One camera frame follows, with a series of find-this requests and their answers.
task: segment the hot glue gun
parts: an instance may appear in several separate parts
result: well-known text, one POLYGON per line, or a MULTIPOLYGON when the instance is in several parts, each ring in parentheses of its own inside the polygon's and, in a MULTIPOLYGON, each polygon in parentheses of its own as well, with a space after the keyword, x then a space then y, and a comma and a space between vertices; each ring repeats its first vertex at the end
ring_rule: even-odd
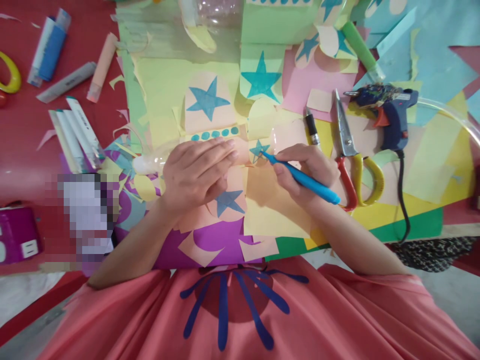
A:
POLYGON ((374 127, 383 127, 382 150, 403 150, 409 141, 407 109, 415 105, 419 92, 393 85, 374 84, 343 93, 354 98, 361 109, 372 109, 374 127))

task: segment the yellow scissors handle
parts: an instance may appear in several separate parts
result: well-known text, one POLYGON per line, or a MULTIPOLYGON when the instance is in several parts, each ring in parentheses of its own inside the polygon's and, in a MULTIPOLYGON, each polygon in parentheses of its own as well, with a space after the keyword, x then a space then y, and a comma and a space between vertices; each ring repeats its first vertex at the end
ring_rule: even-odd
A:
POLYGON ((8 83, 8 85, 2 84, 0 82, 0 90, 3 90, 8 94, 14 94, 18 90, 20 90, 20 85, 22 85, 22 77, 20 76, 19 68, 17 67, 17 65, 15 65, 11 58, 9 58, 1 51, 0 59, 5 62, 6 67, 8 68, 8 70, 10 70, 10 82, 8 83))
POLYGON ((353 184, 358 197, 358 206, 365 207, 375 204, 382 196, 385 188, 385 178, 382 169, 372 160, 371 157, 362 157, 362 154, 360 153, 353 157, 353 166, 355 169, 353 184), (370 169, 374 180, 373 192, 365 201, 363 201, 362 198, 362 176, 364 174, 364 166, 370 169))

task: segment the blue marker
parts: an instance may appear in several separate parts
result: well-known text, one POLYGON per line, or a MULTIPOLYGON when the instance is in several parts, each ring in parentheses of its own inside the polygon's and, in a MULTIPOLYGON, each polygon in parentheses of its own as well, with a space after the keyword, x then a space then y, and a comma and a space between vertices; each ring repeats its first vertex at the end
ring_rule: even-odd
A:
POLYGON ((262 155, 265 156, 270 161, 270 164, 272 165, 276 163, 285 165, 286 168, 290 171, 293 178, 297 182, 299 182, 301 185, 303 185, 307 189, 310 189, 311 191, 313 191, 322 199, 334 205, 337 205, 340 203, 340 197, 336 193, 334 193, 325 185, 319 183, 313 177, 310 177, 304 172, 301 172, 295 166, 290 165, 288 162, 278 161, 273 155, 267 154, 266 152, 262 152, 262 155))

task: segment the green marker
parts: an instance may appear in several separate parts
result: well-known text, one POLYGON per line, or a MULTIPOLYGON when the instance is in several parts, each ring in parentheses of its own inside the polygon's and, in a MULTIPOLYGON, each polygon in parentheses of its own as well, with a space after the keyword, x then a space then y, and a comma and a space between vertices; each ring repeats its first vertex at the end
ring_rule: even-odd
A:
POLYGON ((341 32, 345 35, 346 40, 353 50, 355 50, 358 59, 365 66, 370 79, 374 83, 382 83, 385 80, 385 74, 375 61, 374 56, 367 47, 367 44, 365 44, 354 23, 347 21, 341 29, 341 32))

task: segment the black pen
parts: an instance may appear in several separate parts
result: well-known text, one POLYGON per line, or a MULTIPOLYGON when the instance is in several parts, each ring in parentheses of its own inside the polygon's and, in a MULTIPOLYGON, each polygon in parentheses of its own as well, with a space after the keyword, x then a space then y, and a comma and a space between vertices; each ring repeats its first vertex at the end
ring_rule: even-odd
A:
POLYGON ((315 126, 315 119, 308 107, 305 107, 305 121, 308 128, 308 134, 310 135, 311 144, 322 150, 320 147, 320 138, 317 132, 317 127, 315 126))

